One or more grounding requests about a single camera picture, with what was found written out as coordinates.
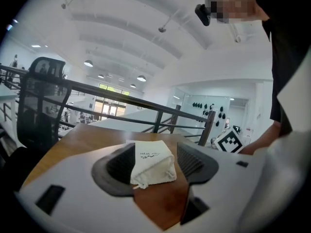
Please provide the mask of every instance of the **chair seat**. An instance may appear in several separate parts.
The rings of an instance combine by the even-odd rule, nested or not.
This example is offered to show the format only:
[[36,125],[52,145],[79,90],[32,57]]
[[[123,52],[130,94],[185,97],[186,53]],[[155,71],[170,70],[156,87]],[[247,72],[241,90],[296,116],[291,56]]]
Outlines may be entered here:
[[20,147],[6,161],[2,170],[2,181],[9,189],[19,191],[24,181],[45,155],[39,150]]

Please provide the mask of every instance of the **office chair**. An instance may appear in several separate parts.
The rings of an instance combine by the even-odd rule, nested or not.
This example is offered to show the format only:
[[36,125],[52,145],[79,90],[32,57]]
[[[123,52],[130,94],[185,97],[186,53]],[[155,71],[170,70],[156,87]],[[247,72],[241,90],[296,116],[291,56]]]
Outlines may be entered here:
[[35,165],[58,141],[59,121],[71,93],[71,86],[62,79],[64,65],[60,60],[39,57],[22,80],[17,136],[26,148],[16,149],[3,167],[2,177],[9,189],[18,191]]

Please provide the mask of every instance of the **white cloth pouch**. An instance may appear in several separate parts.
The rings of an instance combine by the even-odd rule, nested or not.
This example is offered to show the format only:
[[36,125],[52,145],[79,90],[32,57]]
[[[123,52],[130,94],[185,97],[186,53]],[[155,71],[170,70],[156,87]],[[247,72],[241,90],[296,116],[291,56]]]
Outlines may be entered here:
[[135,142],[135,166],[131,174],[131,184],[145,189],[150,184],[176,180],[174,156],[163,141],[130,142]]

